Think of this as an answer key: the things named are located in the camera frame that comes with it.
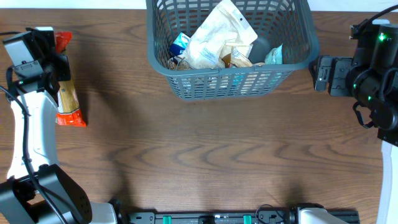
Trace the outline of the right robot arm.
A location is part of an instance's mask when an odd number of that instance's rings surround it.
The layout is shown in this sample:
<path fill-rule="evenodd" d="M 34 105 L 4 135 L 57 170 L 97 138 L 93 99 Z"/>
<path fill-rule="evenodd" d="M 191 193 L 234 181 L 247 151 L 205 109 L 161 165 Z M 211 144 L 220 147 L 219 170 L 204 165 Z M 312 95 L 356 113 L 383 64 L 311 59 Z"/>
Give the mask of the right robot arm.
<path fill-rule="evenodd" d="M 383 180 L 377 223 L 397 223 L 397 25 L 351 26 L 353 57 L 321 55 L 308 67 L 316 91 L 353 97 L 358 123 L 382 141 Z"/>

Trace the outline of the dark grey plastic basket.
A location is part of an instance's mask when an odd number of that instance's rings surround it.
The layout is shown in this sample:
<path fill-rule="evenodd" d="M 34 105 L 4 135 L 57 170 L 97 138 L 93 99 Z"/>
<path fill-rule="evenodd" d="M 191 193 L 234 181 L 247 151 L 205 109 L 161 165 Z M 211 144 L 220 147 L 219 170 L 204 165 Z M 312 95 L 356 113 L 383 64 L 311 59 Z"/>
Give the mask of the dark grey plastic basket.
<path fill-rule="evenodd" d="M 320 48 L 307 1 L 232 2 L 257 34 L 250 61 L 264 62 L 266 55 L 282 44 L 282 65 L 170 70 L 167 62 L 172 58 L 172 42 L 181 32 L 193 35 L 218 2 L 146 0 L 148 61 L 167 79 L 177 97 L 196 101 L 266 95 L 318 56 Z"/>

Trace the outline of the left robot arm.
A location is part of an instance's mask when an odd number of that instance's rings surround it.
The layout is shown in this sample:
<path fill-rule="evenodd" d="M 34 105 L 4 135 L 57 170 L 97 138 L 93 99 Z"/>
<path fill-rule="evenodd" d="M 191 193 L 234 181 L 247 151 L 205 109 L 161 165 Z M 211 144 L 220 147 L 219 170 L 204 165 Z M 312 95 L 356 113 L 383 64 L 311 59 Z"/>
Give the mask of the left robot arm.
<path fill-rule="evenodd" d="M 119 223 L 112 202 L 91 202 L 59 166 L 55 121 L 68 57 L 57 50 L 53 27 L 7 32 L 2 44 L 12 65 L 1 90 L 14 114 L 14 152 L 1 183 L 1 215 L 9 223 Z"/>

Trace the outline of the black mounting rail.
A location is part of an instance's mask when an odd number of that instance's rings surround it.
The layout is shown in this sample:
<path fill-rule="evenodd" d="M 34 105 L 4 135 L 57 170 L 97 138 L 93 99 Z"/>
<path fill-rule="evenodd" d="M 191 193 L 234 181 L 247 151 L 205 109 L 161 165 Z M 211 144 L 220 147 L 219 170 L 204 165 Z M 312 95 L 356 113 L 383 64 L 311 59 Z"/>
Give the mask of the black mounting rail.
<path fill-rule="evenodd" d="M 299 203 L 290 208 L 263 204 L 254 212 L 154 213 L 120 216 L 128 224 L 360 224 L 356 210 L 327 210 L 317 203 Z"/>

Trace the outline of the teal wet wipes packet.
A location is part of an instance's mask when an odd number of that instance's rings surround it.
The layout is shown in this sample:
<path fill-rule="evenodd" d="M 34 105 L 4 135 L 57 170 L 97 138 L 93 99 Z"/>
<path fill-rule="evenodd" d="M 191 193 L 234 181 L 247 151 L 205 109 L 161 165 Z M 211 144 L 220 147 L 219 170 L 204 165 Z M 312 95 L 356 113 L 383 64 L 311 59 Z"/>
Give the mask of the teal wet wipes packet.
<path fill-rule="evenodd" d="M 276 48 L 273 48 L 265 57 L 264 63 L 266 65 L 282 65 L 283 55 L 282 55 L 282 44 Z"/>

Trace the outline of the orange spaghetti pasta packet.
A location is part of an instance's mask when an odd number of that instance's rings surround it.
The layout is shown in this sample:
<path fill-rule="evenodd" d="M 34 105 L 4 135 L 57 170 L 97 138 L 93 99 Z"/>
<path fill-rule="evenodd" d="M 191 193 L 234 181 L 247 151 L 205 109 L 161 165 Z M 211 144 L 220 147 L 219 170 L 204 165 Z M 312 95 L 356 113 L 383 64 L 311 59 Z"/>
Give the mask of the orange spaghetti pasta packet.
<path fill-rule="evenodd" d="M 72 39 L 71 32 L 56 32 L 56 52 L 65 53 L 66 47 Z M 86 127 L 83 115 L 78 102 L 73 79 L 60 81 L 60 90 L 58 92 L 58 113 L 56 123 L 61 126 Z"/>

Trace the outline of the colourful Kleenex tissue multipack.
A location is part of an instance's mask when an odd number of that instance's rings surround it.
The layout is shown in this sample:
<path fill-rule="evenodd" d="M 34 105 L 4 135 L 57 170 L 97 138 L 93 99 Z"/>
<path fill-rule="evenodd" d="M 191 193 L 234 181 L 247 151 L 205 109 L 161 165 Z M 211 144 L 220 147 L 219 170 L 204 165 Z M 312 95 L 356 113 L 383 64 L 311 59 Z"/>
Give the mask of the colourful Kleenex tissue multipack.
<path fill-rule="evenodd" d="M 171 46 L 169 47 L 169 51 L 171 54 L 178 56 L 183 54 L 187 45 L 189 43 L 190 37 L 183 32 L 179 33 L 177 38 L 173 41 Z"/>

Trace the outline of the beige paper pouch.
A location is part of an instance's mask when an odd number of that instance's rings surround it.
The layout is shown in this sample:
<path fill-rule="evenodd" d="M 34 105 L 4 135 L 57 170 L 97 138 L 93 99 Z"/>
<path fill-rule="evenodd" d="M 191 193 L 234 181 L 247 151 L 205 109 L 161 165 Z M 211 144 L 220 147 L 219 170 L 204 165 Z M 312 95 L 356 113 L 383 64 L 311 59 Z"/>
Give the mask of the beige paper pouch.
<path fill-rule="evenodd" d="M 257 34 L 241 11 L 230 0 L 222 0 L 188 41 L 182 54 L 193 69 L 221 68 L 221 50 L 225 45 L 250 45 Z"/>
<path fill-rule="evenodd" d="M 220 58 L 224 62 L 226 68 L 241 68 L 252 66 L 263 66 L 264 62 L 252 63 L 237 47 L 224 46 L 220 53 Z"/>
<path fill-rule="evenodd" d="M 191 66 L 184 57 L 174 56 L 167 62 L 170 70 L 191 70 Z"/>

